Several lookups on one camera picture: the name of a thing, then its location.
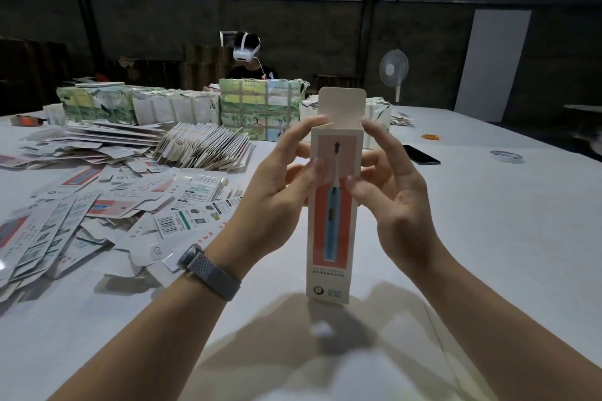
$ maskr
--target smartwatch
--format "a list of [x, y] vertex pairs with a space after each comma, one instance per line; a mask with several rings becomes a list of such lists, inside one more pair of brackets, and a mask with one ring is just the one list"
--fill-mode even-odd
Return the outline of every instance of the smartwatch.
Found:
[[232, 298], [240, 289], [240, 281], [208, 259], [203, 249], [196, 243], [190, 246], [180, 257], [177, 266], [196, 275], [226, 301], [232, 301]]

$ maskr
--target barcode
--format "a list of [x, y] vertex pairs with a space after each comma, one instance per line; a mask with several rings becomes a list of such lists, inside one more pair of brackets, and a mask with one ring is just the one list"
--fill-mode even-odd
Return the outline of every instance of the barcode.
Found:
[[163, 234], [169, 234], [177, 231], [176, 220], [172, 216], [161, 217], [156, 221], [159, 223], [159, 229]]

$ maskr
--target smartphone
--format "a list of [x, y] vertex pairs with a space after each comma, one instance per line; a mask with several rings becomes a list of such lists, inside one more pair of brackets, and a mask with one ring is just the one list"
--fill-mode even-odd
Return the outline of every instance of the smartphone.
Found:
[[419, 151], [413, 146], [403, 145], [406, 148], [406, 152], [408, 153], [408, 157], [416, 162], [418, 165], [441, 165], [441, 162], [434, 157], [431, 157], [429, 154], [425, 154], [422, 151]]

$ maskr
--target table surface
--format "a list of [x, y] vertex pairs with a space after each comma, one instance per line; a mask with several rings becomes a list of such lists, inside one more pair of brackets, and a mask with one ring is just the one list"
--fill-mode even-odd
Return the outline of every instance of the table surface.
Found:
[[[391, 127], [440, 159], [419, 166], [433, 219], [452, 254], [511, 303], [602, 365], [602, 165], [447, 110], [400, 107]], [[32, 128], [0, 118], [3, 154]], [[439, 135], [441, 141], [421, 139]], [[274, 144], [258, 142], [246, 185]], [[492, 149], [521, 154], [498, 162]], [[60, 169], [0, 170], [0, 214]], [[349, 306], [305, 297], [307, 214], [289, 242], [245, 278], [209, 338], [183, 400], [487, 399], [488, 390], [420, 292], [380, 249], [372, 215], [357, 212]], [[161, 289], [110, 279], [94, 259], [0, 305], [0, 398], [42, 400]]]

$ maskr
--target white vr headset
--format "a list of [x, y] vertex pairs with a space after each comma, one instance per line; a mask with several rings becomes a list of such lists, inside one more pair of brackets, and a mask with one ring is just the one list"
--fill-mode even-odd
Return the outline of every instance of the white vr headset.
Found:
[[260, 50], [260, 46], [261, 46], [261, 40], [260, 40], [260, 44], [257, 45], [257, 47], [255, 49], [245, 49], [245, 40], [247, 39], [247, 35], [249, 33], [245, 32], [245, 34], [243, 35], [243, 41], [240, 44], [239, 48], [234, 48], [234, 51], [232, 52], [232, 56], [234, 58], [234, 60], [242, 60], [243, 62], [252, 62], [253, 58], [255, 57], [255, 55], [257, 54], [257, 51]]

